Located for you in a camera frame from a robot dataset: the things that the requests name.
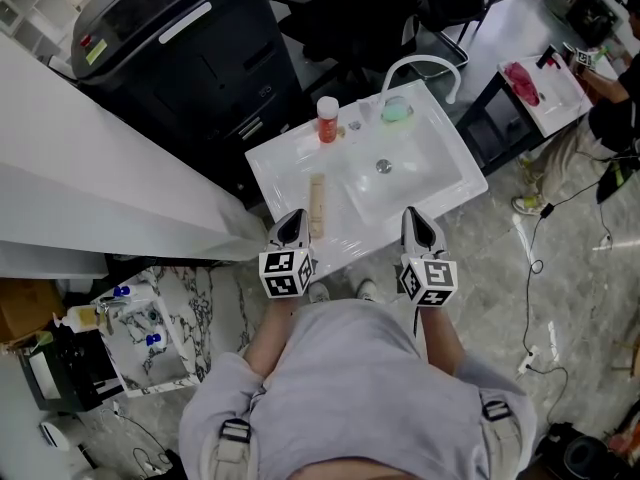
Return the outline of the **clear pump bottle amber liquid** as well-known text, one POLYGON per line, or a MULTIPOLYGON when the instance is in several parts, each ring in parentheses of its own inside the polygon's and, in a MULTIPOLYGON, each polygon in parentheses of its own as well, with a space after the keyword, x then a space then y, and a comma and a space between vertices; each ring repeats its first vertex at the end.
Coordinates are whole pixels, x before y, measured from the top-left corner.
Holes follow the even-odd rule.
POLYGON ((67 310, 62 318, 53 315, 56 328, 64 326, 74 334, 90 332, 99 329, 99 315, 94 305, 73 306, 67 310))

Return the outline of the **white power strip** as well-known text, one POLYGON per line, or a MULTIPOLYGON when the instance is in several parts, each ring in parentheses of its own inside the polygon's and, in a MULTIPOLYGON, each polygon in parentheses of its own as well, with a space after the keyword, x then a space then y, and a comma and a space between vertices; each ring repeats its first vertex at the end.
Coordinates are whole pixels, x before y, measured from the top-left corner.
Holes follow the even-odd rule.
POLYGON ((540 356, 540 349, 536 345, 532 345, 525 354, 524 359, 520 362, 517 372, 520 376, 525 375, 533 367, 534 362, 540 356))

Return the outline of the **brown cardboard box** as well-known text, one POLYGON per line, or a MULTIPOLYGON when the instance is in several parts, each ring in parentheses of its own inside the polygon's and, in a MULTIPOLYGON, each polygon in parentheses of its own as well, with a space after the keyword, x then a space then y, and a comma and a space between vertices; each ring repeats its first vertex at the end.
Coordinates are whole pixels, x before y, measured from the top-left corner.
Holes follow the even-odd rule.
POLYGON ((66 315, 52 280, 0 278, 0 344, 25 339, 66 315))

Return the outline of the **white cubby shelf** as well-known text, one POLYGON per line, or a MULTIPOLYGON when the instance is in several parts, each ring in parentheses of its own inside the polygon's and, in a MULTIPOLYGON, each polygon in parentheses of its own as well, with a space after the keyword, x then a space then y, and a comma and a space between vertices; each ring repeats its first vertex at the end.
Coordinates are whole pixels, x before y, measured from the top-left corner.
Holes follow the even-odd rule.
POLYGON ((78 15, 71 0, 0 0, 0 32, 34 57, 69 62, 78 15))

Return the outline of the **person's right forearm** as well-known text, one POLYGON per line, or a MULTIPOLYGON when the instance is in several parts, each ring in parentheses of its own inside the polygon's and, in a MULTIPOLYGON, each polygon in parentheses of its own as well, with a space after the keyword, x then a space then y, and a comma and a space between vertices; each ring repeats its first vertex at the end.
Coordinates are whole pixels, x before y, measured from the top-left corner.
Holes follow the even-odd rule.
POLYGON ((422 324, 428 363, 454 376, 466 357, 465 349, 448 314, 439 307, 418 310, 422 324))

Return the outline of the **red cloth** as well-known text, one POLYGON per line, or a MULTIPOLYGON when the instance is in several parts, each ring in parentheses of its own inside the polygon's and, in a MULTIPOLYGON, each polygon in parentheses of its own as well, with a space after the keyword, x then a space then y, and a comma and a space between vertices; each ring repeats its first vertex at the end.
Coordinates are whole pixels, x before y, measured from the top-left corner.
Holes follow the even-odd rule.
POLYGON ((531 107, 540 104, 539 93, 529 72, 519 63, 507 63, 503 70, 513 92, 531 107))

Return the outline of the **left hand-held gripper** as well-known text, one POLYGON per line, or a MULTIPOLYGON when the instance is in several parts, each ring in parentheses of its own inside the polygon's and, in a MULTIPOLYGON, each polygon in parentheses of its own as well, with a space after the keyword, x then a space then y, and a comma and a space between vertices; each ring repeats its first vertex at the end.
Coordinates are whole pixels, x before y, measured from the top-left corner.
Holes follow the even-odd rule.
POLYGON ((259 277, 267 297, 303 296, 315 273, 308 212, 298 209, 286 214, 272 226, 268 240, 259 254, 259 277), (286 246, 296 239, 298 247, 286 246))

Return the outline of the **black round device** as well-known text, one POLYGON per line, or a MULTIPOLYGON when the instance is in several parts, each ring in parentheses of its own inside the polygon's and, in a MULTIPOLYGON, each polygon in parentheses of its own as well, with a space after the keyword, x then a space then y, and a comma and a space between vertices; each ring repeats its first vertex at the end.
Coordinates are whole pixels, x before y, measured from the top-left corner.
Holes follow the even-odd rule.
POLYGON ((630 466, 603 441, 569 422, 552 424, 534 457, 554 480, 640 480, 640 466, 630 466))

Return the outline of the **black office copier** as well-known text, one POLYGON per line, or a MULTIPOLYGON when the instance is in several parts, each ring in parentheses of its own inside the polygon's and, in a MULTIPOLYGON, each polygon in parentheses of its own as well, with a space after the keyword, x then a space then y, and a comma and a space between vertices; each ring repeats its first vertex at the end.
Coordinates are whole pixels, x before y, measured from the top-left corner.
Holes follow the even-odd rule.
POLYGON ((71 64, 80 91, 249 207, 246 153, 302 100, 269 0, 91 0, 71 64))

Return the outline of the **white plastic device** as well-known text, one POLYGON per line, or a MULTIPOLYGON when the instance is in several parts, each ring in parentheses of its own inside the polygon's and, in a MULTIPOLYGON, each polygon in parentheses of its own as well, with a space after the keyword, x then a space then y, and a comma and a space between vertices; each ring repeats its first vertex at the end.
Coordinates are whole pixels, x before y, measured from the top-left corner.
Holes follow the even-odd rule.
POLYGON ((39 424, 39 429, 52 448, 68 452, 76 446, 73 436, 73 419, 68 416, 44 420, 39 424))

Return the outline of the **red bottle with white cap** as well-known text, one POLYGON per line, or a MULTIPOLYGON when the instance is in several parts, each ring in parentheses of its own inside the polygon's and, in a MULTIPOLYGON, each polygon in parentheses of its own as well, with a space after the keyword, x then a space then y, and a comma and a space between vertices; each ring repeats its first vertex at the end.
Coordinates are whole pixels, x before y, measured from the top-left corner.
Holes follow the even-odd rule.
POLYGON ((336 98, 323 96, 316 104, 317 131, 324 144, 332 143, 337 137, 339 102, 336 98))

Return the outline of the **chrome sink faucet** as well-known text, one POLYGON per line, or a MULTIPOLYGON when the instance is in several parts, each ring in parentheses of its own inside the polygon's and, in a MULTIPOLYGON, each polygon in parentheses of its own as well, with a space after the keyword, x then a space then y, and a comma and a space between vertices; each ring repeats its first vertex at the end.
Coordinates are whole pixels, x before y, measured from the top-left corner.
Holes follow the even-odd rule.
POLYGON ((113 321, 118 313, 128 306, 128 300, 117 297, 104 297, 97 301, 98 312, 103 316, 104 324, 109 335, 114 334, 113 321))

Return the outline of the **marble pattern sink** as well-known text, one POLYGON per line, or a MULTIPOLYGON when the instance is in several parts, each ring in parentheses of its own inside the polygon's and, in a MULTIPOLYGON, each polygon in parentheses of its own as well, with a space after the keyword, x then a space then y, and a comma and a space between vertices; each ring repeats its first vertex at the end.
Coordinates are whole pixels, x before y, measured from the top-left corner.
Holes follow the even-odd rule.
MULTIPOLYGON (((150 267, 119 285, 142 285, 146 300, 128 302, 109 335, 100 317, 99 332, 128 397, 195 387, 211 366, 211 294, 198 285, 200 271, 189 267, 150 267), (145 337, 163 331, 167 348, 150 351, 145 337)), ((112 287, 97 296, 113 297, 112 287)))

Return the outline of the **black storage crate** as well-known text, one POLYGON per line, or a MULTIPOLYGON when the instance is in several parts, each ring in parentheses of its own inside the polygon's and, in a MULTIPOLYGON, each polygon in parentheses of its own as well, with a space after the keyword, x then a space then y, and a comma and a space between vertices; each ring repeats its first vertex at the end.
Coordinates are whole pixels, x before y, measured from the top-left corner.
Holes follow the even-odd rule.
POLYGON ((50 324, 41 340, 17 349, 17 358, 42 411, 87 412, 124 391, 97 330, 75 334, 50 324))

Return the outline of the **white curved faucet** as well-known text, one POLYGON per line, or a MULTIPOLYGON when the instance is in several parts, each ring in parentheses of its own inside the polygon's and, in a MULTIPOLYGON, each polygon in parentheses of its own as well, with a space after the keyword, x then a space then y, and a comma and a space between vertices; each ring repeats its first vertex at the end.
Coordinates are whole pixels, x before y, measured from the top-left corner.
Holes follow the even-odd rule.
POLYGON ((383 85, 378 96, 378 104, 381 105, 386 102, 387 91, 390 87, 392 78, 395 75, 397 70, 399 70, 401 67, 404 67, 406 65, 409 65, 412 63, 421 63, 421 62, 432 63, 432 64, 442 66, 453 74, 454 84, 450 89, 449 93, 447 94, 445 101, 450 105, 454 104, 456 102, 457 94, 461 86, 461 74, 458 68, 448 60, 445 60, 437 56, 426 55, 426 54, 410 55, 410 56, 399 59, 398 61, 396 61, 394 64, 390 66, 390 68, 386 72, 386 76, 384 78, 383 85))

